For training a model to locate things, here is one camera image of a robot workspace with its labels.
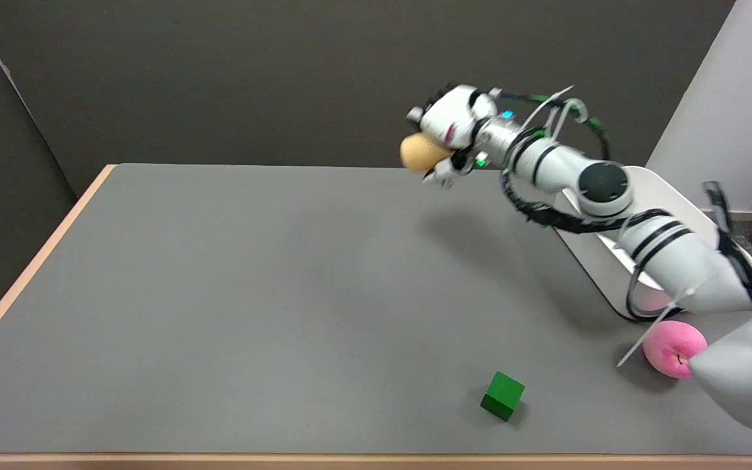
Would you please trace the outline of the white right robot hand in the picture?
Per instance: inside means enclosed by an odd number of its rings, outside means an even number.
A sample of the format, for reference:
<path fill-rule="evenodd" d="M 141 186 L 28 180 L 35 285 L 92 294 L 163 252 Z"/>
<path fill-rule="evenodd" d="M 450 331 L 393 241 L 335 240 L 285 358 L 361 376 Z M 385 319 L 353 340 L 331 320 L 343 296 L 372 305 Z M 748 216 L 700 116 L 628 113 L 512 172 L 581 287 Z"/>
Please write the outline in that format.
<path fill-rule="evenodd" d="M 475 165 L 475 140 L 486 120 L 498 115 L 499 89 L 478 89 L 456 84 L 439 90 L 406 118 L 416 132 L 402 140 L 399 157 L 424 184 L 448 189 Z"/>

